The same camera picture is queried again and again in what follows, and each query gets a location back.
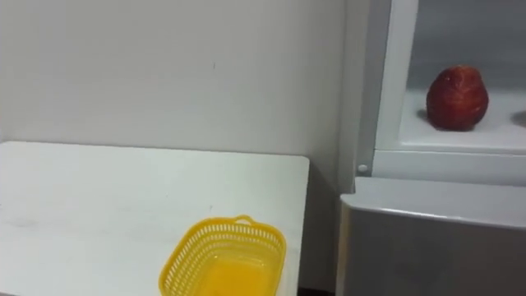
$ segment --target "floor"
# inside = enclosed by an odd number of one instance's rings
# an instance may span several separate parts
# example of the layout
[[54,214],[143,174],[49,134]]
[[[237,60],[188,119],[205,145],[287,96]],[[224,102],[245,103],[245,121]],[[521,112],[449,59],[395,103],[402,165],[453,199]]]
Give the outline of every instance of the floor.
[[298,296],[334,296],[334,294],[313,289],[298,289]]

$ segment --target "plastic basket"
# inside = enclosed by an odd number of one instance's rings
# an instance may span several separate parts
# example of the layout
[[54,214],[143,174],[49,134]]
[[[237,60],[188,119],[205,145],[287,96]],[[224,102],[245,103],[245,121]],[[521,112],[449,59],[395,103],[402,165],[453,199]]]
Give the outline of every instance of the plastic basket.
[[159,277],[163,296],[271,296],[286,253],[276,228],[247,215],[194,225]]

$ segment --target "tabletop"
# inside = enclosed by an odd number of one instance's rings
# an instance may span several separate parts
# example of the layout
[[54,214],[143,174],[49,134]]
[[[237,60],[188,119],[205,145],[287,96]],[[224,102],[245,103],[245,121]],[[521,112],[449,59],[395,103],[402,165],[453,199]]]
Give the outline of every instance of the tabletop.
[[246,214],[287,240],[296,295],[308,159],[194,150],[0,144],[0,293],[159,295],[196,222]]

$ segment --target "open refrigerator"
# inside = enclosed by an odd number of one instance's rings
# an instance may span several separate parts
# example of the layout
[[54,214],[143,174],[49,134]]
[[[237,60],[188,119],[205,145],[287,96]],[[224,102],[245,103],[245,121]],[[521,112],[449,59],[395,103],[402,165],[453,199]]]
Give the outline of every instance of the open refrigerator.
[[[525,295],[526,2],[366,6],[337,295]],[[489,97],[461,132],[437,128],[427,98],[457,65],[477,69]]]

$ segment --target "white wall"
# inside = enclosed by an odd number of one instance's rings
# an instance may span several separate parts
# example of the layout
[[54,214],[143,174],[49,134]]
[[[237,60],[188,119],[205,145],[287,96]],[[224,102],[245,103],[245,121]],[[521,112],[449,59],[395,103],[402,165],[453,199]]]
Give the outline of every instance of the white wall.
[[343,43],[344,0],[0,1],[0,130],[307,155],[334,186]]

